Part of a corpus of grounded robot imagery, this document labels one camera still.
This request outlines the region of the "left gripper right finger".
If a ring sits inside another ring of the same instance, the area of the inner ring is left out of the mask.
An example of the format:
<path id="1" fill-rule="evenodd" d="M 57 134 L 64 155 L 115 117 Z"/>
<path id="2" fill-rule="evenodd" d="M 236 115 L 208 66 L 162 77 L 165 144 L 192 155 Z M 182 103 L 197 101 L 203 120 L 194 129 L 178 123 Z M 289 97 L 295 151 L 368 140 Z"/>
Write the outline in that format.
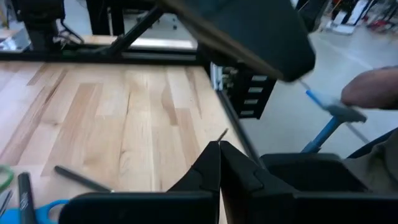
<path id="1" fill-rule="evenodd" d="M 220 142 L 221 191 L 229 224 L 292 224 L 295 189 Z"/>

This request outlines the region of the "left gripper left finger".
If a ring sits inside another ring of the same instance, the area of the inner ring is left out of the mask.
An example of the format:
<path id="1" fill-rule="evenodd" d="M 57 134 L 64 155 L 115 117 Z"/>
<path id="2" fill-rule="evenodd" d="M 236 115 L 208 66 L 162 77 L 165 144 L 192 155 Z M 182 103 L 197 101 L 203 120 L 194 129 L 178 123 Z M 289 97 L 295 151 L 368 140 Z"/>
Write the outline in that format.
<path id="1" fill-rule="evenodd" d="M 170 189 L 218 192 L 221 182 L 221 152 L 216 141 L 210 141 L 189 170 Z"/>

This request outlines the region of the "short thin paintbrush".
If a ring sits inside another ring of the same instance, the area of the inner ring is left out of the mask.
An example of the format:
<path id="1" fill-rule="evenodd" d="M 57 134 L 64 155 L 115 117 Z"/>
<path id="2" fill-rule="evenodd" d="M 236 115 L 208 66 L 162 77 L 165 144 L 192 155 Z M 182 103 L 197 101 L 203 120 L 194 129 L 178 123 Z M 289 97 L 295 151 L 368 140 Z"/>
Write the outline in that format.
<path id="1" fill-rule="evenodd" d="M 229 131 L 229 128 L 226 128 L 220 135 L 219 135 L 219 137 L 217 138 L 217 142 L 220 142 L 223 138 L 224 138 L 224 136 L 226 135 L 226 133 Z"/>

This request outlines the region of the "small black fan paintbrush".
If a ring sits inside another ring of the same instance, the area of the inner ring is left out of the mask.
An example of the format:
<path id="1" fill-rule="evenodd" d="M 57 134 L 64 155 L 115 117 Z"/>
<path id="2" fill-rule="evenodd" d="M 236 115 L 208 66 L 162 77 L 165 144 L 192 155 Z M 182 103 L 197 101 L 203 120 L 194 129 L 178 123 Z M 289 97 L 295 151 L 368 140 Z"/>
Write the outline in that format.
<path id="1" fill-rule="evenodd" d="M 74 180 L 75 182 L 88 187 L 91 190 L 98 191 L 98 192 L 114 192 L 113 189 L 110 187 L 107 187 L 103 184 L 100 184 L 92 179 L 89 179 L 85 177 L 84 175 L 81 175 L 74 170 L 71 170 L 69 168 L 66 168 L 64 166 L 55 166 L 54 171 L 61 176 Z"/>

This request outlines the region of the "grey-bristle paintbrush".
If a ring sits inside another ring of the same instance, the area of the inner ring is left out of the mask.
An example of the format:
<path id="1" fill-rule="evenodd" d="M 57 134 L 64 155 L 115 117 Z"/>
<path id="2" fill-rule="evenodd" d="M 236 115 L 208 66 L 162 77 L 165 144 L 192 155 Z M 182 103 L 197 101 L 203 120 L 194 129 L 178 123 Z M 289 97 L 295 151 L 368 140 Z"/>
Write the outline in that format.
<path id="1" fill-rule="evenodd" d="M 19 217 L 20 224 L 38 224 L 32 187 L 30 182 L 30 174 L 22 172 L 17 176 L 18 191 L 19 191 Z"/>

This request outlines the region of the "blue scissors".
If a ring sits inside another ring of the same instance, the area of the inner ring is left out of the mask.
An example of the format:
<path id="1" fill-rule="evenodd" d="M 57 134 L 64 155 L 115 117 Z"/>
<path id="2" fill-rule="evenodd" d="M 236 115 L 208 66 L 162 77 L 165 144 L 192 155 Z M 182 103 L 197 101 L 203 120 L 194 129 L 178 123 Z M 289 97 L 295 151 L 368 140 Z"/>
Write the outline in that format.
<path id="1" fill-rule="evenodd" d="M 68 200 L 56 200 L 35 209 L 38 224 L 58 224 L 49 218 L 50 210 L 57 205 L 65 205 Z M 8 202 L 0 202 L 0 224 L 21 224 L 18 208 L 7 208 Z"/>

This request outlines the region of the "person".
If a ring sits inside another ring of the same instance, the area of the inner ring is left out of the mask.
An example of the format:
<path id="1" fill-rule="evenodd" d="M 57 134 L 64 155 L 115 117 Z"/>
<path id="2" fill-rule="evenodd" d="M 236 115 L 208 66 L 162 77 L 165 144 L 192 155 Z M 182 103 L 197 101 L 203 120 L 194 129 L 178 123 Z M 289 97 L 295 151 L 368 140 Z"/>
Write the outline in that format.
<path id="1" fill-rule="evenodd" d="M 341 100 L 364 109 L 398 111 L 398 65 L 360 73 L 343 88 Z M 371 191 L 398 194 L 398 127 L 352 153 L 344 164 Z"/>

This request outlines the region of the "green scissors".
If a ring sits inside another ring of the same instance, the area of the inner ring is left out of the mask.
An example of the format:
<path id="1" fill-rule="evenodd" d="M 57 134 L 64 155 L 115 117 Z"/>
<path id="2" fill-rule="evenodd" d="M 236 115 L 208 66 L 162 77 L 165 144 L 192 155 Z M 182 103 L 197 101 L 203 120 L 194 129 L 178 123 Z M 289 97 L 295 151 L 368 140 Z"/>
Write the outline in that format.
<path id="1" fill-rule="evenodd" d="M 0 165 L 0 192 L 6 190 L 12 183 L 14 172 L 9 166 Z"/>

